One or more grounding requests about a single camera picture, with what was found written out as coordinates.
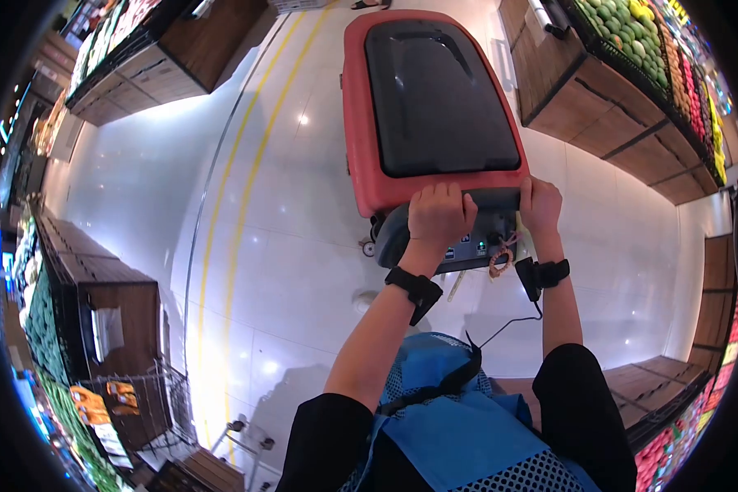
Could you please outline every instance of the forearm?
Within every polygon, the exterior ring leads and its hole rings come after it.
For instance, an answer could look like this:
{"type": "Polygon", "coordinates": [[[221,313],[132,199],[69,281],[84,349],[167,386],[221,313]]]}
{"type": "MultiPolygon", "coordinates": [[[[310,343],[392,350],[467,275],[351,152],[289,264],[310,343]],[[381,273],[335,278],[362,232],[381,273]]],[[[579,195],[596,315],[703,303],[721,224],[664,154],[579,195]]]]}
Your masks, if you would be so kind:
{"type": "MultiPolygon", "coordinates": [[[[533,237],[539,263],[565,258],[563,243],[560,235],[552,233],[533,237]]],[[[574,296],[574,287],[571,285],[571,276],[561,280],[556,287],[544,289],[543,306],[543,350],[544,357],[553,349],[564,343],[582,344],[582,327],[577,310],[577,299],[574,296]]]]}
{"type": "MultiPolygon", "coordinates": [[[[399,266],[431,278],[441,259],[413,240],[399,266]]],[[[323,391],[343,394],[374,412],[414,309],[407,290],[385,286],[339,350],[323,391]]]]}

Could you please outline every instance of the red machine body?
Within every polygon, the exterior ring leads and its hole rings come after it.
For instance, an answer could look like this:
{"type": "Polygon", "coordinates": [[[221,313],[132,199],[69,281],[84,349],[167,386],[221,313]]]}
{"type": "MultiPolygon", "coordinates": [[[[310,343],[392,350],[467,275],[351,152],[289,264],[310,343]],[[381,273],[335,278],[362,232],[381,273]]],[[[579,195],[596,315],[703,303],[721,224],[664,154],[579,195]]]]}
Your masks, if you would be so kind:
{"type": "Polygon", "coordinates": [[[501,84],[481,46],[467,30],[451,17],[425,10],[383,10],[365,14],[355,19],[344,31],[344,69],[342,73],[342,97],[344,102],[344,136],[350,176],[353,179],[355,201],[361,216],[387,213],[409,202],[413,193],[427,184],[455,181],[463,190],[474,188],[519,187],[522,178],[530,174],[519,131],[506,101],[501,84]],[[458,27],[472,42],[481,58],[484,69],[500,100],[512,137],[519,152],[519,167],[513,171],[456,172],[409,177],[391,177],[383,172],[381,150],[378,141],[378,122],[375,116],[372,87],[367,67],[365,42],[368,32],[388,21],[437,21],[458,27]]]}

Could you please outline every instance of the white tile floor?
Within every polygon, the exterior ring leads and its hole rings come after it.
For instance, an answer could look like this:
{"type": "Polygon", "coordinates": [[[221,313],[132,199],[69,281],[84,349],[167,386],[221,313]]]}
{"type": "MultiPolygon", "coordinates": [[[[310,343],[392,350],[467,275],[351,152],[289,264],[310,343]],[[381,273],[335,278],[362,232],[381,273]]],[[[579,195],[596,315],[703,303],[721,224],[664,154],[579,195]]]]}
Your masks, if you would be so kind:
{"type": "MultiPolygon", "coordinates": [[[[354,296],[379,290],[385,275],[358,246],[369,224],[345,172],[338,74],[344,27],[358,15],[348,7],[341,0],[281,16],[266,54],[269,39],[210,95],[86,125],[71,164],[53,164],[45,184],[51,211],[159,281],[201,443],[209,446],[226,420],[246,414],[277,443],[264,456],[264,476],[281,469],[295,408],[322,390],[360,319],[354,296]]],[[[394,8],[456,18],[516,106],[497,1],[396,0],[394,8]]],[[[679,213],[609,163],[520,131],[531,172],[564,197],[560,230],[585,344],[605,368],[662,353],[685,358],[699,308],[705,214],[679,213]]],[[[455,280],[436,279],[446,294],[455,280]]],[[[506,320],[534,313],[513,270],[494,283],[469,271],[453,300],[444,297],[418,328],[462,337],[468,330],[482,341],[506,320]]],[[[484,350],[491,376],[532,376],[540,364],[539,322],[513,324],[484,350]]],[[[219,453],[246,464],[226,445],[219,453]]]]}

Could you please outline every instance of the hand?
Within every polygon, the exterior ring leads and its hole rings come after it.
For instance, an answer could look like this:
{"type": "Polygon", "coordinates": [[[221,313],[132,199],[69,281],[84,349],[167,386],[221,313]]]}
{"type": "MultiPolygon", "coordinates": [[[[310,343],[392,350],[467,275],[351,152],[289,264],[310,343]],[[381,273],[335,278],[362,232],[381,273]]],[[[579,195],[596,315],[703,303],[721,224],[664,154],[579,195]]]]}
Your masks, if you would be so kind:
{"type": "Polygon", "coordinates": [[[557,235],[560,206],[563,203],[557,187],[551,182],[526,176],[519,189],[519,214],[522,223],[531,232],[533,242],[537,237],[557,235]]]}
{"type": "Polygon", "coordinates": [[[404,256],[420,257],[419,260],[426,264],[423,270],[431,269],[434,273],[449,246],[473,229],[477,214],[478,206],[473,202],[473,198],[470,194],[462,196],[460,185],[455,182],[449,185],[441,182],[435,187],[432,185],[425,187],[410,200],[408,212],[410,242],[404,256]]]}

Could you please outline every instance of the person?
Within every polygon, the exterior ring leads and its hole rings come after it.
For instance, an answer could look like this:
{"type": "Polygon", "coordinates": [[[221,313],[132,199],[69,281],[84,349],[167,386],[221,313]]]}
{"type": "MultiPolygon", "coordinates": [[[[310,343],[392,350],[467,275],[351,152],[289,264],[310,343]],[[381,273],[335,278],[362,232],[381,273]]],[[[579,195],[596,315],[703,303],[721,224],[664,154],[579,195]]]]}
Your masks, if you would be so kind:
{"type": "MultiPolygon", "coordinates": [[[[560,192],[533,177],[520,189],[538,261],[562,261],[560,192]]],[[[399,267],[431,278],[476,214],[456,183],[413,195],[399,267]]],[[[543,302],[544,359],[533,380],[539,432],[521,395],[493,394],[478,369],[451,394],[412,401],[480,364],[480,349],[441,334],[405,339],[415,307],[406,290],[386,285],[339,351],[323,393],[298,407],[277,490],[635,490],[620,413],[582,346],[570,278],[544,289],[543,302]]]]}

